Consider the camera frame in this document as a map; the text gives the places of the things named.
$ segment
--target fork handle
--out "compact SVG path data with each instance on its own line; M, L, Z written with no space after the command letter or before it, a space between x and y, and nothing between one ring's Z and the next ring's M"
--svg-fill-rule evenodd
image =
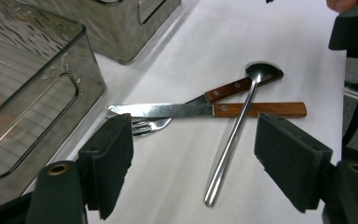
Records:
M217 118L236 118L240 114L242 107L243 104L213 104L213 112ZM257 117L260 113L286 118L304 118L307 116L307 108L302 102L252 103L247 116Z
M263 86L265 84L270 83L271 81L275 81L278 79L281 79L283 77L283 71L279 71L279 75L277 75L274 78L270 78L266 81L262 81L258 84L258 86ZM211 91L206 91L204 93L205 99L208 101L208 103L214 103L223 99L226 99L230 96L239 94L244 91L248 91L252 86L252 80L249 77L245 77L243 79L237 80L235 82L231 82L227 85L218 87L216 89L213 89Z

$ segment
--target metal spoon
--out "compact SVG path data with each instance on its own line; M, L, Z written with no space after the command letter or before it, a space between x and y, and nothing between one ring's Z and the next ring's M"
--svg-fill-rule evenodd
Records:
M258 83L276 77L280 74L280 72L281 70L276 65L271 63L251 63L246 67L246 74L252 80L252 86L245 100L240 116L237 118L237 121L234 124L234 128L232 129L228 138L227 145L222 155L220 156L219 162L212 167L213 169L211 172L213 172L213 174L210 176L204 196L204 203L206 206L214 206L223 186L229 164L231 162L232 156L234 155L235 148L237 147L237 144L240 140L240 136L246 121L246 113L250 109L251 102L255 97L255 90Z

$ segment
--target knife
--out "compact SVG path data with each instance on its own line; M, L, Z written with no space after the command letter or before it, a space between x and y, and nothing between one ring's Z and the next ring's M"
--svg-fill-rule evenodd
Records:
M272 81L279 80L282 77L283 77L283 71L280 70L279 75L269 80L260 82L258 86L264 86ZM204 94L197 97L196 99L187 102L187 104L204 105L204 104L214 103L226 99L228 97L231 97L233 95L239 94L241 92L248 91L251 89L251 86L252 86L252 80L249 77L245 77L240 80L231 82L227 85L213 89L211 91L206 91Z
M109 105L113 113L131 114L133 118L191 118L216 117L235 118L243 104L141 104L141 105ZM304 103L252 103L247 116L257 117L259 113L274 114L287 118L304 118L307 108Z

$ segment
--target plastic container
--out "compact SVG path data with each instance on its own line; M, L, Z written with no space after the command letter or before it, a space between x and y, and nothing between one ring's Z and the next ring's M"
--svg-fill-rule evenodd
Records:
M24 192L104 90L84 25L0 0L0 204Z

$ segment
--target table surface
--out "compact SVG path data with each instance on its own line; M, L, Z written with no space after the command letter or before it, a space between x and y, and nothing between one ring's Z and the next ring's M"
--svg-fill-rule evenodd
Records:
M346 61L345 52L328 49L336 15L324 0L183 0L130 64L95 54L107 91L90 111L99 118L83 121L89 131L78 147L103 123L106 105L184 103L243 78L247 63L268 61L284 77L258 89L255 102L304 102L308 115L289 120L331 147L335 164ZM213 159L234 122L175 119L159 133L135 137L114 212L105 222L88 212L89 223L322 223L322 202L299 213L255 157L257 119L246 121L215 207L203 204Z

